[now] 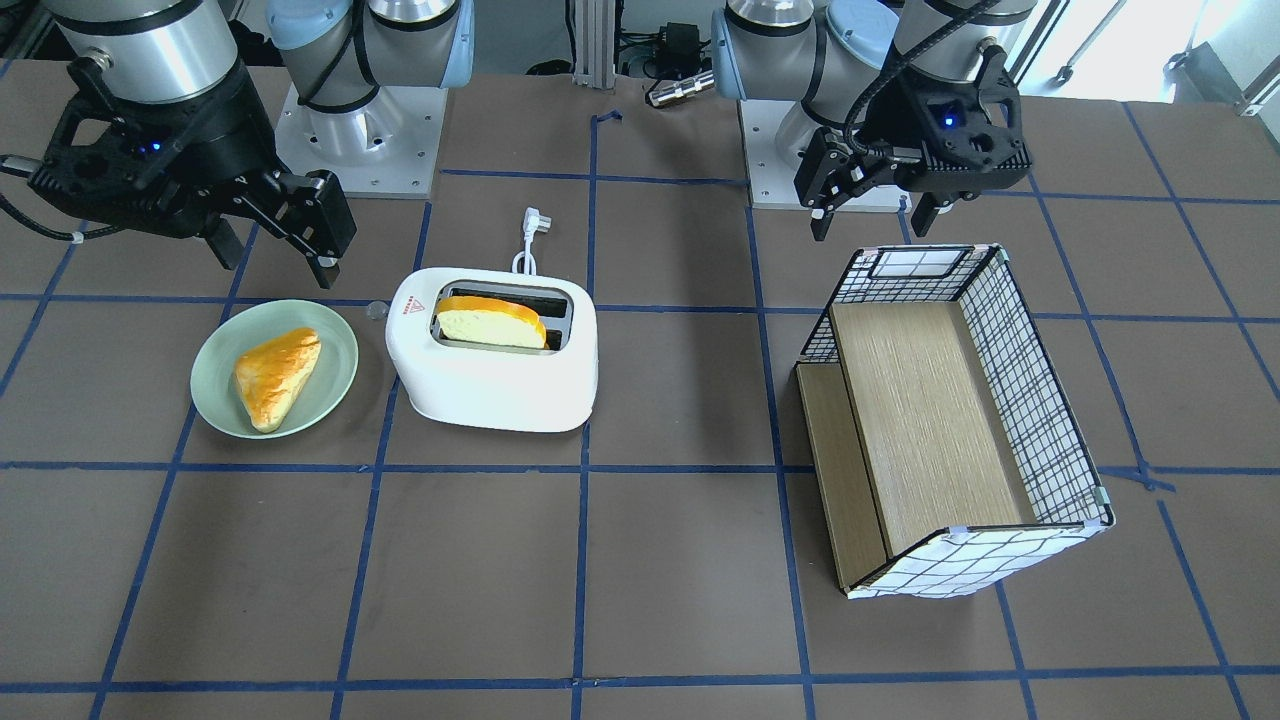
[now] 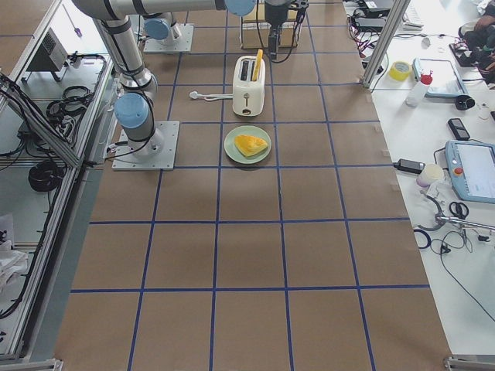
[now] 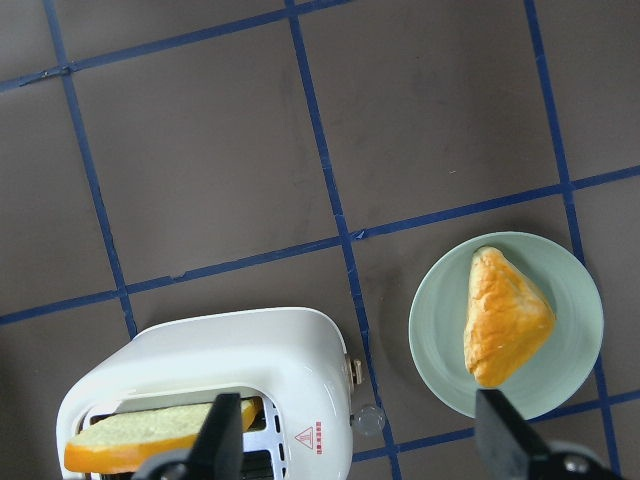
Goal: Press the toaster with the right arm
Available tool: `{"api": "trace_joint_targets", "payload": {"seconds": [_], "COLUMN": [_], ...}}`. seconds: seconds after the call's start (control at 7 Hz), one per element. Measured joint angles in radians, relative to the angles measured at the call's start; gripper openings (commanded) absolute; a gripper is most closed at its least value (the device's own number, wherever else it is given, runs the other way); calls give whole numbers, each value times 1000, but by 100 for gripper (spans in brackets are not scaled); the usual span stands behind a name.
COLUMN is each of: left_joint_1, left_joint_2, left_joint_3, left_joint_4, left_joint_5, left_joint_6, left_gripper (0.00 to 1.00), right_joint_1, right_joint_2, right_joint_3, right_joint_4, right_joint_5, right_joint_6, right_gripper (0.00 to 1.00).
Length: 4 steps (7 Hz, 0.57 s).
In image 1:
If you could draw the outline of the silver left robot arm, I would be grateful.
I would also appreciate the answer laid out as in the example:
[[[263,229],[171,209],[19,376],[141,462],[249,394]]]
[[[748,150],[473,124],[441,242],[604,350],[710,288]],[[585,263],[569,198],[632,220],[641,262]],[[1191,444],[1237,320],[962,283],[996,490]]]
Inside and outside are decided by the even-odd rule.
[[[918,193],[916,236],[959,201],[1023,181],[1033,156],[1006,46],[1032,1],[728,1],[712,72],[732,100],[791,101],[794,191],[826,238],[870,190]]]

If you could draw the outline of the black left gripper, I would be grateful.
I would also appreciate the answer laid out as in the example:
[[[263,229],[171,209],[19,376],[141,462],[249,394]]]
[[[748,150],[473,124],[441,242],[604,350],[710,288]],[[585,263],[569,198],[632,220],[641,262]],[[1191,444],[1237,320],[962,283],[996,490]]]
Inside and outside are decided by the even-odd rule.
[[[794,177],[797,201],[810,211],[810,232],[823,242],[835,211],[879,187],[923,195],[910,218],[924,238],[951,208],[951,193],[1006,190],[1027,177],[1033,158],[1021,128],[1018,87],[998,45],[979,53],[973,79],[936,79],[890,49],[897,74],[869,101],[847,150],[831,128],[814,129]]]

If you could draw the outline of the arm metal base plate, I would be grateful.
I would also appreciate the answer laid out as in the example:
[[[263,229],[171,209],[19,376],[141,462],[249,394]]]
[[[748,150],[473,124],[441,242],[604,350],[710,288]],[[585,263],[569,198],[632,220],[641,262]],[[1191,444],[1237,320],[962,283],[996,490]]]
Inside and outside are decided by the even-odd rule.
[[[742,100],[739,119],[751,205],[803,210],[794,181],[818,124],[797,101]]]
[[[349,199],[428,200],[448,97],[445,88],[384,87],[364,108],[326,114],[300,105],[289,87],[276,150],[297,176],[333,172]]]

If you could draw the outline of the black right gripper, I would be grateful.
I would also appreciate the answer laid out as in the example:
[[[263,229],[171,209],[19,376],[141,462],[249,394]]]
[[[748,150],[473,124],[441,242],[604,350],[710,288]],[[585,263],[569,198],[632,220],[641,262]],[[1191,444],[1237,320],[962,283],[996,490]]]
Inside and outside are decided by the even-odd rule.
[[[237,270],[246,242],[224,215],[256,220],[306,260],[329,290],[357,225],[332,170],[285,172],[242,60],[193,97],[147,104],[116,96],[102,65],[76,59],[77,91],[27,179],[69,217],[173,238],[204,238]]]

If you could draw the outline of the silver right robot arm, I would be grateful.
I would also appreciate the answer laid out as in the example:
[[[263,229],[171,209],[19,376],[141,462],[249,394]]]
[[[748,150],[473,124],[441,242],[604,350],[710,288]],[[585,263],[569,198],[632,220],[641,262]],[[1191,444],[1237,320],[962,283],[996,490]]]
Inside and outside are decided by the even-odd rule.
[[[77,91],[40,159],[3,172],[95,229],[198,237],[225,269],[244,247],[229,217],[294,247],[330,288],[356,234],[360,167],[424,193],[436,143],[410,100],[474,72],[471,1],[270,1],[271,42],[298,129],[274,126],[215,1],[50,1],[76,53]]]

